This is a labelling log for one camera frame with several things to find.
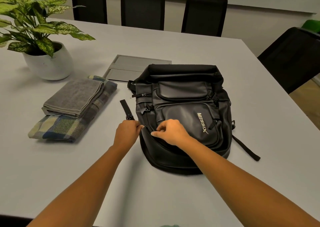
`plaid blanket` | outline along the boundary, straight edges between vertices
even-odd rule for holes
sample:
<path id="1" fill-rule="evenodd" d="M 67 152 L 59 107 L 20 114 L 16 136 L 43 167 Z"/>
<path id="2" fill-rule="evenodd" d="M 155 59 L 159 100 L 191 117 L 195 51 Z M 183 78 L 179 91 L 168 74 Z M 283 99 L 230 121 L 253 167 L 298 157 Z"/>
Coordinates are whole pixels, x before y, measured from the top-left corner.
<path id="1" fill-rule="evenodd" d="M 117 84 L 99 76 L 89 76 L 104 82 L 102 94 L 90 105 L 84 115 L 80 118 L 69 116 L 45 116 L 28 133 L 29 138 L 35 139 L 58 139 L 74 142 L 87 128 L 89 123 L 97 115 L 98 111 L 105 105 L 109 97 L 116 91 Z"/>

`folded blanket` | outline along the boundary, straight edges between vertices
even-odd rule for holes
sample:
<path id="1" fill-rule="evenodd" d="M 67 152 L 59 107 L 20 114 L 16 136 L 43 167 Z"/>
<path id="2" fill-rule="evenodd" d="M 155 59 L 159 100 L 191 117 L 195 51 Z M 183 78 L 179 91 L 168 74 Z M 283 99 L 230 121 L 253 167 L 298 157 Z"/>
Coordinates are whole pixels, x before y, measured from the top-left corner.
<path id="1" fill-rule="evenodd" d="M 74 142 L 117 89 L 116 83 L 102 77 L 89 76 L 89 79 L 103 82 L 104 88 L 102 94 L 89 106 L 82 117 L 45 116 L 32 128 L 28 136 L 35 139 L 63 139 Z"/>
<path id="2" fill-rule="evenodd" d="M 42 110 L 45 115 L 64 115 L 78 118 L 101 95 L 103 87 L 104 83 L 99 80 L 72 80 L 48 99 Z"/>

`gray towel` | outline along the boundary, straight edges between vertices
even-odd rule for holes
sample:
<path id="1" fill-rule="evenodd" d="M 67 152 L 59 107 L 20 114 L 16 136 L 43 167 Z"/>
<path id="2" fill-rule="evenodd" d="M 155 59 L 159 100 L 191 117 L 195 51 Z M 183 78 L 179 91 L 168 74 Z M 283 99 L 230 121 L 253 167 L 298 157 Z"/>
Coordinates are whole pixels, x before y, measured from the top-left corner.
<path id="1" fill-rule="evenodd" d="M 101 95 L 103 87 L 103 82 L 93 79 L 70 81 L 44 103 L 42 110 L 45 115 L 78 118 Z"/>

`human arm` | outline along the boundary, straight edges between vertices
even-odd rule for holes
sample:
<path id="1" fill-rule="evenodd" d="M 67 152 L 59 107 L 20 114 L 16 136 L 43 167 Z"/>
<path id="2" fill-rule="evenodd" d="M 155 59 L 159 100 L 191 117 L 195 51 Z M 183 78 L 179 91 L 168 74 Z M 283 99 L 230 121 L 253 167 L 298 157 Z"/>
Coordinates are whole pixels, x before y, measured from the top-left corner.
<path id="1" fill-rule="evenodd" d="M 115 171 L 142 127 L 138 121 L 124 120 L 107 152 L 60 193 L 28 227 L 92 227 Z"/>
<path id="2" fill-rule="evenodd" d="M 190 137 L 178 120 L 151 135 L 186 152 L 245 227 L 320 227 L 320 222 L 282 194 Z"/>

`white pot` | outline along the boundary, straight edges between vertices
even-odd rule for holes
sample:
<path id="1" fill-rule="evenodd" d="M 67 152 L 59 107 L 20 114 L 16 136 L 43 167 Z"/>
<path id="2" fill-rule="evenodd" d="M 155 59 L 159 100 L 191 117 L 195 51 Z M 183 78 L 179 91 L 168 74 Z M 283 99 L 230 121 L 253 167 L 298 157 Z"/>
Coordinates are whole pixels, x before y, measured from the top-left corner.
<path id="1" fill-rule="evenodd" d="M 73 71 L 72 57 L 66 47 L 60 42 L 54 43 L 61 44 L 62 48 L 55 52 L 52 58 L 49 55 L 32 56 L 23 53 L 30 70 L 42 79 L 61 80 Z"/>

